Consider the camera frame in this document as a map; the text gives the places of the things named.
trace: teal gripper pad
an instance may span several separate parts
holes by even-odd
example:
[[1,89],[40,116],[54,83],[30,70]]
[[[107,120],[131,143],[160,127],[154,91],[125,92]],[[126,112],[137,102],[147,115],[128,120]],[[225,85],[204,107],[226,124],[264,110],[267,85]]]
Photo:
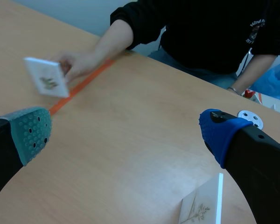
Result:
[[10,123],[11,135],[23,166],[45,148],[51,136],[50,112],[42,107],[30,107],[0,116]]

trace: black sweatshirt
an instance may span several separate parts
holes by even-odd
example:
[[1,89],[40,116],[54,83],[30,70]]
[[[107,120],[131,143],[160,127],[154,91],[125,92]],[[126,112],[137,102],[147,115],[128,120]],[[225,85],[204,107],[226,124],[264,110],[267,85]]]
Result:
[[111,14],[133,29],[134,41],[157,40],[188,68],[218,73],[238,70],[250,48],[254,55],[280,55],[280,0],[138,0]]

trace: person's arm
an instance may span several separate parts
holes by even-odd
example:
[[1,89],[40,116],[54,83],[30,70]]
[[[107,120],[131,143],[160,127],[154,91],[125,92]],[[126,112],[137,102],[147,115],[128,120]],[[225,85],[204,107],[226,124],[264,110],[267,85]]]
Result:
[[112,58],[130,46],[133,42],[133,30],[127,22],[116,20],[94,47],[99,61]]
[[280,55],[280,0],[271,5],[271,11],[264,27],[260,27],[252,45],[253,59],[244,73],[231,85],[242,93],[261,77]]
[[248,63],[244,73],[231,87],[239,93],[244,92],[272,66],[276,57],[275,55],[255,55]]
[[68,81],[93,72],[105,60],[124,49],[158,39],[161,29],[174,17],[173,0],[138,0],[111,14],[110,28],[94,48],[85,52],[63,52],[60,62]]

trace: white plastic part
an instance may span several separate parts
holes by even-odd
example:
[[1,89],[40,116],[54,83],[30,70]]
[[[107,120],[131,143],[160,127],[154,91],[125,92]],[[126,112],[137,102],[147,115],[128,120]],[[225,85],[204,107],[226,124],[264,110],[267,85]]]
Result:
[[259,128],[260,130],[263,129],[262,119],[251,111],[238,112],[238,118],[244,118],[246,120],[252,121],[255,127]]
[[273,104],[272,106],[271,106],[271,109],[273,109],[274,111],[276,110],[276,104]]

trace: white card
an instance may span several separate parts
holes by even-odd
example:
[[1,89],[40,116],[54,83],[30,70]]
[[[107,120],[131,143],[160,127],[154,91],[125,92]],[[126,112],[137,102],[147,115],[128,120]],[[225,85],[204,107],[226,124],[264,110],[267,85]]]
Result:
[[40,94],[62,98],[70,96],[59,63],[32,57],[26,57],[24,61]]
[[178,224],[220,224],[223,174],[207,181],[182,200]]

